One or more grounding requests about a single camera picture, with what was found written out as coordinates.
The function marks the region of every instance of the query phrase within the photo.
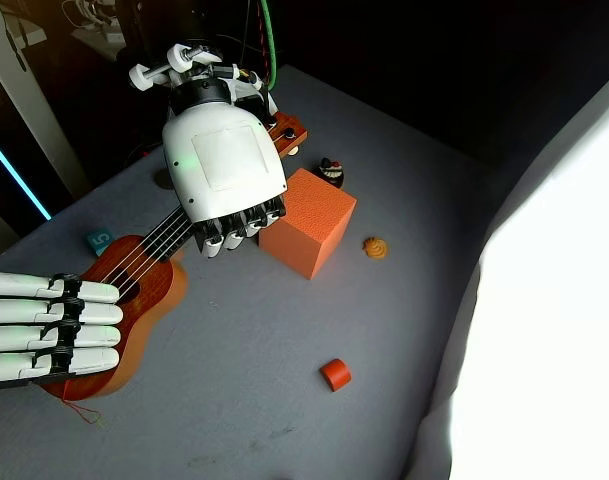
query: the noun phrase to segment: green wire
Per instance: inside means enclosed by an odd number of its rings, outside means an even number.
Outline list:
[[[264,11],[264,21],[266,22],[266,36],[268,37],[268,51],[271,56],[271,78],[268,82],[268,89],[272,90],[277,80],[277,59],[275,58],[275,43],[273,42],[273,27],[271,26],[271,15],[268,13],[266,0],[260,0]]]

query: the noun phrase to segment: white robotic hand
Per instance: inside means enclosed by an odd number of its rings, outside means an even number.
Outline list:
[[[178,44],[167,60],[156,69],[136,65],[130,79],[140,90],[171,87],[166,163],[198,248],[214,257],[286,214],[284,170],[267,132],[277,106],[257,74],[220,63],[208,47]],[[266,126],[238,106],[253,100]]]
[[[0,387],[116,367],[118,298],[114,286],[76,275],[0,273]]]

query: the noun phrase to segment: ukulele headstock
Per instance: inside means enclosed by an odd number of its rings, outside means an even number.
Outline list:
[[[284,158],[306,140],[308,131],[302,126],[297,117],[293,115],[277,112],[275,118],[277,119],[277,124],[274,127],[268,127],[267,130],[273,143],[275,143],[275,148],[280,158]]]

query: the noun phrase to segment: ukulele string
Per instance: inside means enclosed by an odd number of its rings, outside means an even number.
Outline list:
[[[176,233],[177,233],[177,232],[178,232],[178,231],[179,231],[179,230],[180,230],[182,227],[184,227],[184,225],[186,225],[186,222],[187,222],[187,221],[189,222],[189,227],[190,227],[190,226],[191,226],[191,222],[190,222],[190,220],[185,219],[185,220],[184,220],[184,221],[181,223],[181,225],[180,225],[179,227],[177,227],[177,228],[176,228],[176,229],[175,229],[175,230],[174,230],[174,231],[173,231],[173,232],[170,234],[170,236],[169,236],[169,238],[168,238],[168,239],[164,240],[164,241],[163,241],[163,242],[160,244],[160,246],[159,246],[159,247],[157,247],[157,248],[156,248],[156,249],[153,251],[153,253],[151,253],[150,255],[147,255],[147,258],[145,258],[145,259],[144,259],[144,261],[143,261],[143,262],[142,262],[140,265],[138,265],[138,267],[135,269],[135,271],[134,271],[134,272],[132,272],[131,274],[128,274],[128,275],[127,275],[126,280],[124,280],[124,281],[122,282],[122,284],[121,284],[119,287],[117,287],[117,289],[118,289],[118,290],[121,290],[121,289],[124,287],[124,285],[126,285],[126,284],[127,284],[127,283],[128,283],[130,280],[131,280],[131,278],[132,278],[132,277],[133,277],[133,276],[134,276],[134,275],[135,275],[137,272],[139,272],[139,271],[140,271],[140,270],[141,270],[141,269],[144,267],[144,265],[146,265],[146,262],[148,262],[149,258],[153,258],[153,263],[155,263],[155,261],[156,261],[156,259],[155,259],[155,254],[156,254],[157,252],[159,252],[159,251],[160,251],[162,248],[164,248],[164,247],[166,246],[166,242],[168,242],[168,241],[170,240],[170,241],[171,241],[171,245],[170,245],[170,246],[173,246],[173,244],[174,244],[174,243],[177,241],[177,238],[173,238],[173,236],[174,236],[174,235],[175,235],[175,234],[176,234]]]
[[[142,246],[142,244],[143,244],[143,243],[144,243],[146,240],[148,240],[148,239],[149,239],[151,236],[153,236],[153,235],[155,234],[155,232],[156,232],[157,230],[159,230],[159,229],[162,227],[162,225],[164,225],[164,222],[166,222],[166,221],[167,221],[169,218],[171,218],[173,215],[175,215],[175,214],[176,214],[178,211],[181,211],[181,209],[182,209],[182,207],[181,207],[181,206],[179,206],[179,207],[177,207],[175,210],[173,210],[173,211],[172,211],[172,212],[171,212],[171,213],[170,213],[170,214],[169,214],[169,215],[168,215],[168,216],[167,216],[167,217],[166,217],[166,218],[165,218],[165,219],[164,219],[164,220],[163,220],[163,221],[162,221],[162,222],[161,222],[161,223],[160,223],[160,224],[157,226],[157,227],[155,227],[155,228],[154,228],[154,229],[153,229],[153,230],[152,230],[152,231],[151,231],[151,232],[150,232],[150,233],[149,233],[149,234],[148,234],[148,235],[147,235],[145,238],[143,238],[143,239],[140,241],[140,243],[138,243],[138,244],[137,244],[137,246],[136,246],[136,247],[135,247],[133,250],[131,250],[131,251],[129,252],[129,254],[128,254],[128,255],[126,255],[126,257],[124,257],[124,258],[123,258],[123,259],[120,261],[120,263],[118,263],[117,265],[115,265],[115,267],[113,268],[113,270],[111,270],[110,272],[108,272],[108,274],[107,274],[107,275],[106,275],[106,276],[105,276],[105,277],[104,277],[104,278],[101,280],[101,282],[100,282],[100,283],[104,283],[104,282],[106,282],[106,280],[108,279],[108,277],[110,277],[110,276],[113,274],[113,272],[115,272],[115,270],[117,270],[118,268],[120,268],[120,267],[121,267],[121,266],[124,264],[124,262],[126,262],[126,260],[128,260],[128,257],[130,257],[131,255],[133,255],[133,254],[134,254],[134,253],[137,251],[137,249],[138,249],[138,248],[140,248],[140,247]]]
[[[168,251],[169,251],[171,248],[173,248],[173,246],[175,245],[175,242],[177,242],[179,239],[181,239],[181,238],[182,238],[182,237],[183,237],[183,236],[184,236],[184,235],[185,235],[185,234],[186,234],[186,233],[187,233],[187,232],[188,232],[188,231],[189,231],[191,228],[193,228],[193,224],[192,224],[192,223],[191,223],[191,224],[190,224],[188,227],[186,227],[186,229],[185,229],[185,230],[184,230],[184,231],[183,231],[183,232],[180,234],[179,238],[178,238],[178,239],[176,239],[175,241],[173,241],[173,242],[172,242],[172,243],[171,243],[171,244],[170,244],[170,245],[169,245],[169,246],[166,248],[166,250],[164,250],[164,251],[163,251],[163,252],[160,254],[160,256],[159,256],[158,258],[153,259],[153,263],[151,263],[151,264],[148,266],[148,268],[147,268],[146,270],[144,270],[144,272],[143,272],[143,273],[142,273],[142,274],[141,274],[139,277],[137,277],[137,278],[135,279],[135,281],[134,281],[134,282],[133,282],[131,285],[129,285],[129,287],[128,287],[126,290],[124,290],[124,292],[123,292],[123,293],[120,295],[120,299],[121,299],[121,298],[122,298],[124,295],[126,295],[126,293],[127,293],[127,292],[128,292],[130,289],[131,289],[131,288],[133,288],[133,287],[134,287],[134,286],[137,284],[137,282],[139,282],[139,281],[140,281],[140,279],[141,279],[141,278],[142,278],[144,275],[146,275],[146,274],[147,274],[147,272],[148,272],[148,271],[149,271],[151,268],[153,268],[153,265],[155,265],[155,264],[156,264],[156,263],[157,263],[157,262],[158,262],[158,261],[159,261],[161,258],[163,258],[163,257],[164,257],[164,255],[166,254],[166,252],[168,252]]]
[[[144,247],[144,248],[143,248],[143,249],[140,251],[139,255],[138,255],[137,257],[135,257],[133,260],[131,260],[131,263],[129,263],[129,264],[126,266],[126,267],[124,267],[124,268],[123,268],[123,270],[124,270],[125,272],[127,272],[127,271],[128,271],[128,269],[129,269],[129,267],[130,267],[131,265],[133,265],[133,264],[134,264],[134,263],[137,261],[137,259],[138,259],[138,258],[140,258],[142,255],[144,255],[144,254],[146,253],[146,250],[148,250],[148,249],[149,249],[150,247],[152,247],[152,246],[155,246],[155,243],[156,243],[156,242],[157,242],[159,239],[161,239],[161,238],[162,238],[162,236],[163,236],[163,235],[166,233],[166,231],[167,231],[169,228],[171,228],[171,227],[172,227],[172,226],[173,226],[173,225],[174,225],[174,224],[175,224],[175,223],[176,223],[178,220],[181,220],[183,216],[184,216],[184,215],[180,215],[180,216],[178,216],[178,217],[177,217],[175,220],[173,220],[171,223],[169,223],[169,225],[168,225],[168,226],[167,226],[167,227],[166,227],[164,230],[162,230],[162,232],[161,232],[161,233],[158,235],[158,237],[157,237],[155,240],[153,240],[153,241],[152,241],[152,242],[151,242],[149,245],[147,245],[146,247]],[[140,242],[140,244],[139,244],[139,245],[138,245],[136,248],[140,247],[140,246],[141,246],[141,244],[142,244],[143,242],[145,242],[145,241],[146,241],[146,239],[142,240],[142,242]],[[127,258],[128,258],[128,257],[126,257],[126,258],[125,258],[125,259],[124,259],[122,262],[120,262],[120,265],[121,265],[122,263],[126,262],[126,259],[127,259]],[[116,282],[118,278],[120,278],[120,275],[117,275],[117,277],[115,277],[115,278],[113,279],[113,281],[111,282],[111,285],[114,285],[114,283],[113,283],[113,282]]]

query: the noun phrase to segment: white fabric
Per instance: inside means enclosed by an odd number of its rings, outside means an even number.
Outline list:
[[[609,478],[609,83],[535,160],[500,218],[524,198],[484,249],[459,382],[452,352],[466,342],[464,316],[409,479],[447,478],[448,433],[454,480]]]

